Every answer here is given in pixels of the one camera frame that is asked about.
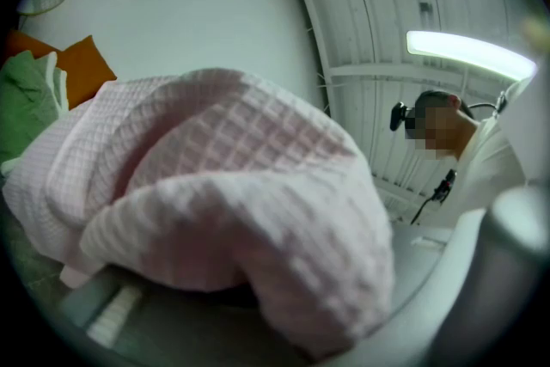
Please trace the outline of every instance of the black device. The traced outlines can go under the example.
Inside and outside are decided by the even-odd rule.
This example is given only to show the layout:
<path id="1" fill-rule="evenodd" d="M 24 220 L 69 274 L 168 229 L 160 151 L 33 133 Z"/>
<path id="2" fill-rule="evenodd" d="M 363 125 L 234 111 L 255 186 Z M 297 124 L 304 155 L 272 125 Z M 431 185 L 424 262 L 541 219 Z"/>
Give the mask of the black device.
<path id="1" fill-rule="evenodd" d="M 475 109 L 478 107 L 490 107 L 491 109 L 495 110 L 497 113 L 502 112 L 502 110 L 506 107 L 506 97 L 504 96 L 504 93 L 500 95 L 498 98 L 498 104 L 495 106 L 494 104 L 491 104 L 490 102 L 481 102 L 477 104 L 473 104 L 472 106 L 468 106 L 470 109 Z M 389 130 L 392 132 L 396 132 L 397 129 L 400 128 L 401 123 L 407 119 L 408 114 L 413 110 L 412 107 L 407 107 L 402 102 L 398 102 L 393 108 L 391 113 L 391 118 L 389 121 Z"/>
<path id="2" fill-rule="evenodd" d="M 416 214 L 412 218 L 411 224 L 416 222 L 416 219 L 419 218 L 420 213 L 422 212 L 422 210 L 424 209 L 424 207 L 428 202 L 433 200 L 442 204 L 445 201 L 447 196 L 449 196 L 449 193 L 451 188 L 453 187 L 453 184 L 455 183 L 455 177 L 456 177 L 456 171 L 453 169 L 449 170 L 449 172 L 445 176 L 445 179 L 443 179 L 439 184 L 439 186 L 436 189 L 434 189 L 433 195 L 429 199 L 426 199 L 424 203 L 420 206 L 419 210 L 416 212 Z"/>

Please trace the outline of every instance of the pink waffle towel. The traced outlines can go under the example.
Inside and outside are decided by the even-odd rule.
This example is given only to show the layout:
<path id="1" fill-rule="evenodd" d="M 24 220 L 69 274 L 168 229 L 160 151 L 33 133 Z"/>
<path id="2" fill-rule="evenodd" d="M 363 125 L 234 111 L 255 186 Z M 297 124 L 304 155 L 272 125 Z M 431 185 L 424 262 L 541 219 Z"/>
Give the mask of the pink waffle towel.
<path id="1" fill-rule="evenodd" d="M 39 252 L 216 291 L 249 282 L 314 358 L 386 318 L 388 215 L 353 139 L 272 83 L 210 69 L 105 83 L 43 132 L 3 189 Z"/>

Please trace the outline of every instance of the fluorescent light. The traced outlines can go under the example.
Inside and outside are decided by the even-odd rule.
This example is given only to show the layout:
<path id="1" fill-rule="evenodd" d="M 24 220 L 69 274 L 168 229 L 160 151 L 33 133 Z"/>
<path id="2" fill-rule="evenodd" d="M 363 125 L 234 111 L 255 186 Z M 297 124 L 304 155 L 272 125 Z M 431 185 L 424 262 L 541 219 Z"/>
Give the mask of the fluorescent light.
<path id="1" fill-rule="evenodd" d="M 414 55 L 474 64 L 517 81 L 530 78 L 536 72 L 536 63 L 523 55 L 461 35 L 409 31 L 406 33 L 406 47 Z"/>

